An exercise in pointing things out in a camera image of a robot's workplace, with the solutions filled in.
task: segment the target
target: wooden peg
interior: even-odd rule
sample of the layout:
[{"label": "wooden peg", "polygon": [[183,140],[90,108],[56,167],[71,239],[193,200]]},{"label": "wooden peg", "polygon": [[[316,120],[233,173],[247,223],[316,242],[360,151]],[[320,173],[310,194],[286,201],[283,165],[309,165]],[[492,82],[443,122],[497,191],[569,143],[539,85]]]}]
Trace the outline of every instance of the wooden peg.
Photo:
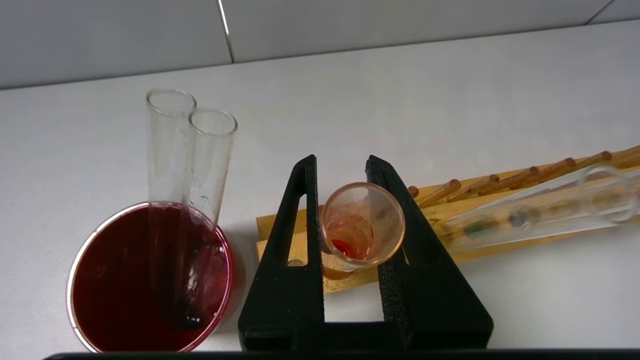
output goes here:
[{"label": "wooden peg", "polygon": [[545,181],[549,181],[556,177],[568,174],[577,169],[577,162],[573,158],[566,158],[564,160],[558,161],[557,163],[553,163],[543,170],[540,171],[540,175],[538,177],[531,178],[529,180],[523,181],[520,184],[511,186],[510,189],[517,190],[525,188],[534,183],[544,183]]},{"label": "wooden peg", "polygon": [[596,165],[598,163],[611,161],[611,159],[613,159],[613,156],[611,156],[611,153],[609,151],[603,151],[598,154],[595,154],[594,156],[586,158],[584,160],[580,160],[576,165],[575,169],[580,170],[582,168],[590,167],[591,165]]},{"label": "wooden peg", "polygon": [[613,163],[621,168],[640,165],[640,145],[614,152]]},{"label": "wooden peg", "polygon": [[500,181],[500,177],[496,174],[483,177],[482,179],[474,182],[464,189],[457,191],[447,198],[447,202],[459,201],[467,199],[483,190],[489,189],[495,186]]},{"label": "wooden peg", "polygon": [[569,174],[572,171],[576,170],[576,166],[578,163],[573,158],[566,158],[564,160],[558,161],[557,163],[551,164],[547,166],[540,173],[540,178],[536,180],[537,183],[544,183],[545,181],[549,181],[556,177]]},{"label": "wooden peg", "polygon": [[528,181],[529,179],[536,179],[540,176],[540,169],[538,167],[530,167],[528,169],[522,170],[521,172],[509,176],[506,179],[499,182],[496,186],[483,190],[478,193],[480,196],[489,195],[491,193],[497,193],[506,188],[518,185],[523,181]]},{"label": "wooden peg", "polygon": [[434,205],[439,200],[444,199],[450,194],[457,192],[461,187],[462,184],[460,183],[460,181],[457,179],[453,179],[448,183],[443,184],[441,187],[437,188],[430,194],[415,199],[415,201],[418,203],[418,206],[420,208],[426,208],[428,206]]},{"label": "wooden peg", "polygon": [[415,186],[411,185],[409,186],[409,193],[411,194],[411,197],[413,197],[414,199],[418,196],[418,194],[420,193],[420,190],[418,190],[418,188],[416,188]]}]

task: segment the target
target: tile grout line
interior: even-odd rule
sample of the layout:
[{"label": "tile grout line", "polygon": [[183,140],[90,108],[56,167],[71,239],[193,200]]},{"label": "tile grout line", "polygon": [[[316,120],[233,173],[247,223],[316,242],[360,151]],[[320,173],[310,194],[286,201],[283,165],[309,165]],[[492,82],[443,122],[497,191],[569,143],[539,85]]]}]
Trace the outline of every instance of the tile grout line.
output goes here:
[{"label": "tile grout line", "polygon": [[609,7],[609,5],[613,4],[615,0],[609,0],[609,2],[607,4],[605,4],[605,6],[602,7],[602,9],[598,10],[595,14],[593,14],[593,16],[591,18],[589,18],[589,20],[587,20],[587,22],[584,23],[584,25],[589,25],[591,24],[591,21],[593,21],[593,19],[596,18],[596,16],[600,15],[600,13],[602,13],[606,8]]},{"label": "tile grout line", "polygon": [[218,0],[217,3],[218,14],[220,15],[220,19],[222,20],[222,25],[225,28],[225,39],[227,40],[227,47],[229,49],[229,55],[231,56],[231,63],[236,63],[234,48],[231,46],[231,37],[229,36],[229,27],[227,26],[227,17],[225,16],[225,9],[222,7],[222,0]]}]

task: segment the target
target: orange liquid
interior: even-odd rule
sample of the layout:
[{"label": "orange liquid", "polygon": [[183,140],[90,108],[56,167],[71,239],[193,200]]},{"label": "orange liquid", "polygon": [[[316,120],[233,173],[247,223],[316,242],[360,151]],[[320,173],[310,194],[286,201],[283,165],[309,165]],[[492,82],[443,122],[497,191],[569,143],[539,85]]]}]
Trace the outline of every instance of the orange liquid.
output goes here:
[{"label": "orange liquid", "polygon": [[371,251],[371,224],[360,215],[346,215],[335,219],[326,229],[327,238],[345,256],[364,260]]}]

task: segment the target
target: glass tube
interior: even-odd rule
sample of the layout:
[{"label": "glass tube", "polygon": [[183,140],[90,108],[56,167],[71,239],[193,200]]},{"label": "glass tube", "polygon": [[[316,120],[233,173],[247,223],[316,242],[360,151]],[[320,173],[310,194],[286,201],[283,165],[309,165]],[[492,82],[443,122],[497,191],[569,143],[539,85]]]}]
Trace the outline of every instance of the glass tube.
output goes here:
[{"label": "glass tube", "polygon": [[196,106],[193,96],[182,90],[147,93],[148,199],[152,206],[182,200],[190,150],[188,118]]},{"label": "glass tube", "polygon": [[434,224],[452,252],[626,224],[636,186],[617,168],[594,165]]},{"label": "glass tube", "polygon": [[224,111],[197,109],[189,117],[189,181],[182,201],[202,212],[213,226],[218,225],[236,130],[235,118]]},{"label": "glass tube", "polygon": [[[234,134],[235,118],[224,111],[197,109],[189,116],[187,131],[188,180],[182,196],[178,274],[175,292],[177,313],[194,325],[216,316],[230,272],[230,249],[215,237]],[[207,229],[211,236],[201,236]]]},{"label": "glass tube", "polygon": [[382,264],[400,248],[404,215],[396,198],[370,183],[336,190],[320,214],[323,274],[343,279],[358,269]]}]

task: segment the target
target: test tube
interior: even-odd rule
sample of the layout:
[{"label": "test tube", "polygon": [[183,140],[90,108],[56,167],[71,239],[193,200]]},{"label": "test tube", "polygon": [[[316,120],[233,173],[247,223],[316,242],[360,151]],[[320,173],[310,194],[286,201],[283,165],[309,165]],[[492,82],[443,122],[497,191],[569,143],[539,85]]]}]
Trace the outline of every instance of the test tube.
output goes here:
[{"label": "test tube", "polygon": [[337,280],[391,258],[404,238],[404,215],[384,188],[352,183],[329,196],[320,214],[320,228],[323,275]]},{"label": "test tube", "polygon": [[203,326],[216,316],[229,286],[232,264],[226,259],[232,256],[223,246],[218,217],[237,122],[224,111],[199,108],[188,125],[174,304],[179,319]]},{"label": "test tube", "polygon": [[174,89],[150,90],[146,103],[150,286],[158,306],[172,313],[181,204],[191,151],[188,118],[197,103],[191,94]]},{"label": "test tube", "polygon": [[576,233],[630,222],[637,188],[617,168],[594,165],[441,220],[450,251]]},{"label": "test tube", "polygon": [[182,90],[147,92],[147,175],[151,205],[180,204],[190,150],[188,118],[196,100]]}]

